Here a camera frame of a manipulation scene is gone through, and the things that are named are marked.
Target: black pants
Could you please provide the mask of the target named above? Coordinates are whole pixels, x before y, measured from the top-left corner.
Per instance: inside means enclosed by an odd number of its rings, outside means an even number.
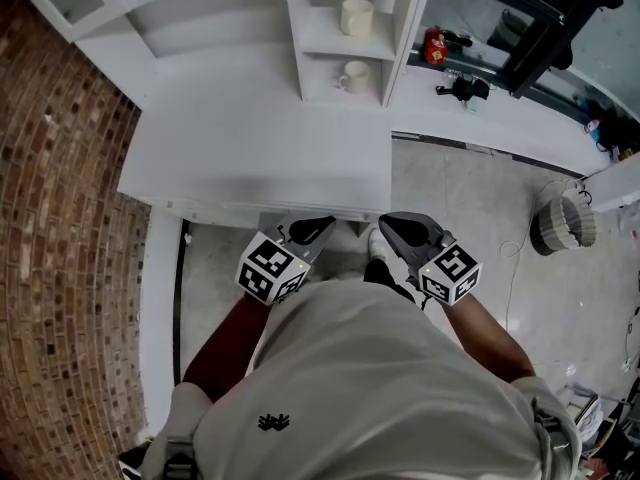
[[[407,290],[396,284],[391,276],[391,272],[389,272],[389,267],[387,267],[387,264],[381,259],[375,259],[369,262],[364,271],[364,281],[365,283],[376,283],[388,286],[414,304],[416,302]]]

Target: concrete floor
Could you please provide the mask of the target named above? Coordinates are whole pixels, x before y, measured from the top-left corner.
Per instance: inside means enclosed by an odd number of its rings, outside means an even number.
[[[503,259],[500,245],[522,241],[535,194],[563,178],[507,157],[395,141],[391,205],[430,215],[484,263],[474,294],[524,347],[538,375],[554,390],[577,381],[601,394],[624,396],[636,375],[634,370],[623,372],[621,365],[627,323],[640,303],[640,255],[620,236],[615,212],[596,216],[598,238],[590,249],[542,257],[528,242],[507,311],[516,259]],[[562,184],[548,187],[539,203],[562,190]],[[183,275],[182,371],[242,295],[233,276],[253,236],[252,231],[214,226],[193,226],[192,233]],[[341,225],[319,258],[320,275],[362,270],[366,252],[366,236],[357,239]],[[388,262],[397,280],[406,278],[401,260],[389,254]],[[422,301],[422,295],[415,293],[415,298]],[[429,301],[425,313],[455,340],[436,303]],[[632,356],[640,349],[638,319],[628,340]]]

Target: mug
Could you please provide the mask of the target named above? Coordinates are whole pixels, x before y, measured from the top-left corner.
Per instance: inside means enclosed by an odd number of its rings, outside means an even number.
[[[348,36],[367,37],[371,33],[373,4],[369,0],[345,0],[342,2],[340,28]]]
[[[363,93],[369,85],[370,71],[369,66],[362,61],[347,62],[344,75],[338,78],[338,87],[353,94]]]

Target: white sneaker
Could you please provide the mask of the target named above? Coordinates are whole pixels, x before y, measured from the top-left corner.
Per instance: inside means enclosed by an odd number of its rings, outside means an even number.
[[[369,258],[387,261],[387,240],[380,229],[373,228],[369,234]]]

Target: red bottle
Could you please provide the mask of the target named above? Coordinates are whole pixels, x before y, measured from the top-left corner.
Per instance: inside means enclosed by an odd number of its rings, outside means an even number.
[[[424,60],[429,64],[442,64],[447,57],[447,43],[439,28],[430,28],[424,35]]]

